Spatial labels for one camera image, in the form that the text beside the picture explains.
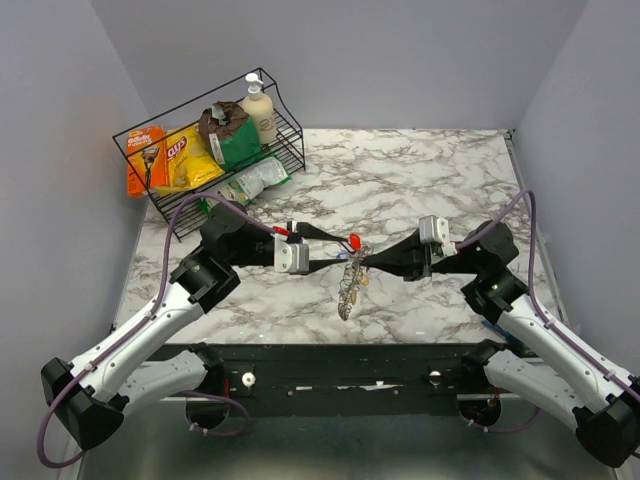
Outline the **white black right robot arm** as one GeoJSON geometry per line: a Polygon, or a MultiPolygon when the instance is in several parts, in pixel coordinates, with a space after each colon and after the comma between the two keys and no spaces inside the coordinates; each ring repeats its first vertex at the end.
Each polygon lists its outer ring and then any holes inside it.
{"type": "Polygon", "coordinates": [[[606,359],[557,320],[507,267],[518,254],[509,228],[485,222],[455,242],[447,220],[427,216],[405,240],[366,255],[361,264],[416,281],[431,275],[471,274],[462,293],[471,309],[514,335],[544,364],[536,367],[509,347],[484,340],[461,360],[469,390],[505,389],[572,429],[582,447],[618,468],[639,454],[639,379],[606,359]]]}

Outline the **red key tag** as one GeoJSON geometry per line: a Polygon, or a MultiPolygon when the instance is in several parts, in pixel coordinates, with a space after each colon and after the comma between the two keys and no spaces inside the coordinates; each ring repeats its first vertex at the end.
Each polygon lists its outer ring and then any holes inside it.
{"type": "Polygon", "coordinates": [[[349,244],[354,250],[360,250],[362,248],[361,239],[356,233],[351,233],[349,235],[349,244]]]}

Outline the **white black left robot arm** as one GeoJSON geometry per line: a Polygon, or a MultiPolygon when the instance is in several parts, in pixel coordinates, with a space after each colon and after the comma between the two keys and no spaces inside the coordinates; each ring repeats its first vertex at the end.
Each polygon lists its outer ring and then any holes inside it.
{"type": "Polygon", "coordinates": [[[310,259],[308,241],[343,240],[307,222],[269,227],[226,200],[212,207],[200,237],[199,245],[175,269],[162,268],[157,294],[125,325],[74,359],[53,358],[42,367],[48,410],[38,430],[37,455],[43,465],[70,464],[53,461],[45,453],[51,419],[57,419],[86,452],[104,443],[144,405],[174,394],[214,393],[221,385],[222,362],[203,344],[151,367],[144,363],[239,286],[237,267],[310,274],[331,263],[310,259]]]}

